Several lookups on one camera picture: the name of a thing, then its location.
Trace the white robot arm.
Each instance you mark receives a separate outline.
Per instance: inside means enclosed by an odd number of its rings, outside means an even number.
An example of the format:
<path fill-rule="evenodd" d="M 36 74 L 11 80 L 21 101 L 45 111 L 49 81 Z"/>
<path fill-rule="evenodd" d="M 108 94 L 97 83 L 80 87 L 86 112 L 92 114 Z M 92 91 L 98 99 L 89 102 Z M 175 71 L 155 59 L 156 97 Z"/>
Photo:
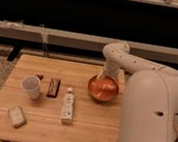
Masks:
<path fill-rule="evenodd" d="M 174 142 L 178 115 L 178 70 L 130 53 L 126 42 L 103 47 L 103 75 L 130 73 L 124 86 L 118 142 Z"/>

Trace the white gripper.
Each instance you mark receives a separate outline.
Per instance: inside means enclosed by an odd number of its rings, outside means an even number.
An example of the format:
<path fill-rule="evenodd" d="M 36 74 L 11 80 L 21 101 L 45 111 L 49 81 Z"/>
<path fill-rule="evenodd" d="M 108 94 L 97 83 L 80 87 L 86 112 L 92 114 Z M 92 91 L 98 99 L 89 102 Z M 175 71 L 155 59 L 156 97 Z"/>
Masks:
<path fill-rule="evenodd" d="M 119 65 L 114 61 L 110 61 L 109 59 L 105 60 L 105 64 L 103 66 L 103 75 L 108 77 L 113 77 L 115 83 L 120 84 L 118 81 L 118 73 L 120 71 Z M 96 81 L 101 80 L 103 78 L 102 74 L 97 75 Z"/>

